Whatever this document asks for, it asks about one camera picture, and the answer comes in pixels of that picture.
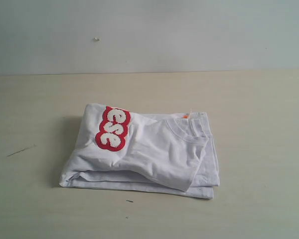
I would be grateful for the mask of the white t-shirt red lettering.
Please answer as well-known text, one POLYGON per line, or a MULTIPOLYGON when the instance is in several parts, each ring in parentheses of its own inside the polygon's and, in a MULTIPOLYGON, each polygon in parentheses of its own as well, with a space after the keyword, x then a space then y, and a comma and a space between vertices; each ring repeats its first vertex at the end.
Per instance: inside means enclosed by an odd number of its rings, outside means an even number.
POLYGON ((88 104, 59 184, 212 199, 220 179, 208 116, 88 104))

